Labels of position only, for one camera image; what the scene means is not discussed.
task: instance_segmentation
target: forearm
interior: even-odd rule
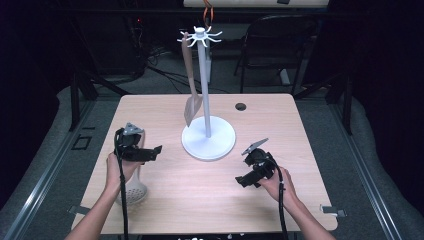
[[[335,239],[315,218],[301,201],[287,209],[303,233],[305,239]]]
[[[91,210],[66,239],[98,239],[118,193],[119,187],[105,188]]]

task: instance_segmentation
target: wire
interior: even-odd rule
[[[169,50],[166,50],[165,47],[155,47],[153,48],[150,53],[149,53],[149,57],[147,58],[147,61],[153,65],[156,66],[158,64],[158,58],[160,55],[162,54],[166,54],[166,53],[172,53]]]
[[[182,85],[184,85],[184,86],[187,86],[187,87],[189,87],[189,86],[190,86],[190,85],[189,85],[189,84],[187,84],[187,82],[185,82],[184,80],[175,79],[175,78],[173,78],[173,77],[168,76],[168,75],[171,75],[171,76],[177,76],[177,77],[182,77],[182,78],[184,78],[184,79],[187,79],[187,76],[185,76],[185,75],[182,75],[182,74],[179,74],[179,73],[172,73],[172,72],[163,71],[163,70],[160,70],[160,69],[154,68],[154,67],[152,67],[152,66],[147,66],[147,68],[148,68],[148,69],[150,69],[150,70],[152,70],[152,71],[154,71],[154,72],[156,72],[156,73],[158,73],[158,74],[160,74],[160,75],[165,76],[166,78],[168,78],[168,80],[169,80],[169,81],[171,81],[172,85],[174,86],[174,88],[175,88],[175,89],[176,89],[179,93],[182,93],[182,92],[181,92],[181,91],[180,91],[180,90],[179,90],[179,89],[175,86],[175,84],[174,84],[172,81],[178,82],[178,83],[180,83],[180,84],[182,84]],[[199,80],[194,79],[194,81],[195,81],[196,83],[198,83],[198,84],[201,84]],[[220,91],[220,92],[223,92],[223,93],[230,93],[230,92],[228,92],[228,91],[226,91],[226,90],[219,89],[219,88],[211,88],[211,87],[209,87],[209,89],[210,89],[210,90]],[[198,88],[198,87],[196,87],[196,91],[197,91],[198,93],[201,93],[201,90],[199,90],[199,88]]]
[[[281,169],[278,166],[277,162],[275,162],[275,160],[272,161],[268,158],[264,158],[263,160],[269,161],[272,164],[274,164],[275,168],[278,171],[278,178],[280,180],[279,187],[278,187],[278,211],[279,211],[279,214],[280,214],[280,224],[281,224],[281,231],[283,233],[283,240],[288,240],[289,236],[288,236],[287,228],[286,228],[286,220],[284,218],[284,205],[283,205],[283,192],[285,190],[284,189],[283,173],[281,172]]]
[[[124,84],[124,83],[129,83],[129,82],[134,82],[135,80],[137,80],[138,78],[136,76],[132,76],[129,78],[122,78],[122,79],[118,79],[118,80],[108,80],[108,82],[113,83],[114,85],[120,85],[120,84]]]
[[[118,137],[119,134],[123,131],[123,129],[119,129],[118,131],[115,132],[115,141],[114,141],[114,146],[115,146],[115,155],[118,159],[118,165],[119,165],[119,172],[121,174],[120,179],[121,179],[121,203],[122,203],[122,215],[124,218],[124,237],[125,240],[129,239],[128,236],[128,212],[127,212],[127,194],[126,194],[126,189],[125,189],[125,175],[124,175],[124,170],[122,168],[122,155],[125,152],[125,148],[122,151],[122,154],[119,154],[118,151]]]

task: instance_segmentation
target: hand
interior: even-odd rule
[[[291,176],[287,169],[280,167],[281,173],[283,175],[284,181],[284,193],[283,193],[283,205],[286,209],[291,209],[296,206],[296,204],[300,201],[296,195],[296,190],[294,188],[293,182],[291,180]],[[280,179],[278,176],[277,168],[274,169],[274,175],[270,179],[261,179],[258,181],[269,193],[269,195],[278,201],[279,198],[279,184]]]
[[[137,169],[137,167],[141,164],[142,162],[129,162],[125,160],[122,161],[122,170],[124,172],[125,181],[128,181],[131,178],[135,169]],[[121,172],[119,170],[118,158],[114,153],[109,153],[109,156],[107,158],[107,175],[105,189],[116,189],[117,187],[119,188],[121,184],[120,176]]]

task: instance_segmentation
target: table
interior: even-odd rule
[[[191,157],[181,143],[185,127],[184,107],[189,95],[127,95],[122,97],[81,206],[92,207],[106,176],[108,153],[113,151],[115,131],[131,122],[146,132],[145,148],[163,145],[156,161],[141,169],[140,180],[148,195],[129,206],[130,234],[196,234],[279,232],[278,204],[263,188],[243,188],[235,177],[251,171],[241,153],[264,138],[260,146],[279,165],[290,170],[298,196],[327,229],[334,230],[334,216],[320,211],[331,206],[312,149],[293,97],[289,94],[210,94],[212,116],[228,121],[236,143],[224,158],[204,162]],[[239,111],[235,105],[244,103]],[[203,116],[200,109],[196,117]],[[83,216],[77,214],[74,227]],[[299,231],[285,213],[288,231]],[[122,209],[114,204],[103,234],[123,232]]]

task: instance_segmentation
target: white mug tree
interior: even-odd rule
[[[194,27],[194,34],[188,34],[189,38],[187,39],[178,40],[193,40],[193,43],[188,47],[194,46],[197,42],[204,115],[194,119],[190,126],[184,128],[182,144],[190,155],[203,161],[214,161],[222,158],[231,151],[236,141],[236,134],[231,124],[220,117],[210,116],[208,82],[210,81],[211,60],[207,48],[209,48],[209,41],[221,41],[210,37],[222,33],[209,34],[210,29],[209,27],[206,31],[203,27]]]

